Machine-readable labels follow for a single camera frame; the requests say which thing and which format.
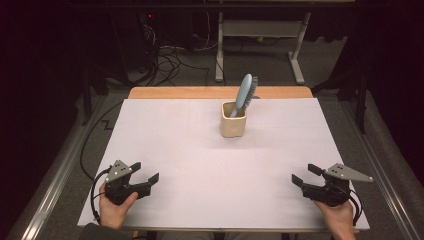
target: dark background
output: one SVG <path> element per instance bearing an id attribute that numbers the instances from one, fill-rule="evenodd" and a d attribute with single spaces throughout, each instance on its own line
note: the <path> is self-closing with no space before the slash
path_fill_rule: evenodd
<path id="1" fill-rule="evenodd" d="M 312 14 L 305 39 L 314 41 L 324 35 L 330 42 L 349 36 L 333 76 L 365 59 L 370 69 L 368 89 L 403 156 L 423 183 L 419 168 L 424 159 L 422 10 L 419 1 L 405 0 L 359 15 Z M 74 103 L 82 91 L 82 72 L 87 69 L 90 84 L 106 94 L 108 74 L 128 83 L 126 70 L 148 64 L 147 45 L 139 44 L 143 39 L 135 17 L 78 14 L 52 0 L 1 2 L 1 102 L 6 109 L 1 117 L 6 172 L 1 239 L 31 199 L 75 123 Z M 202 13 L 157 13 L 154 17 L 151 24 L 157 24 L 161 39 L 186 48 L 193 44 L 193 33 L 207 35 Z M 249 17 L 265 18 L 261 14 Z M 210 15 L 210 22 L 215 33 L 216 13 Z"/>

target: beige cup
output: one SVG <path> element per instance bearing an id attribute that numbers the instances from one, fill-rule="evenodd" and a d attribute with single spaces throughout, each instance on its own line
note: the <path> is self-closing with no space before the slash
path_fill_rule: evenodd
<path id="1" fill-rule="evenodd" d="M 224 137 L 241 137 L 246 128 L 246 111 L 240 109 L 237 116 L 230 118 L 235 102 L 224 102 L 221 107 L 221 134 Z"/>

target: white board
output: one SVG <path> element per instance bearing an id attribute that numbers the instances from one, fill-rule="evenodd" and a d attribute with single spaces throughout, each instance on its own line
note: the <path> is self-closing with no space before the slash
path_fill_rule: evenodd
<path id="1" fill-rule="evenodd" d="M 160 180 L 151 196 L 136 201 L 124 226 L 326 229 L 318 208 L 291 182 L 295 174 L 323 186 L 324 179 L 309 172 L 308 163 L 329 168 L 343 162 L 317 99 L 254 99 L 239 138 L 220 134 L 224 101 L 125 100 L 98 173 L 120 159 L 127 165 L 141 162 L 131 184 L 158 172 Z M 78 225 L 92 221 L 87 201 Z M 369 229 L 364 214 L 356 228 Z"/>

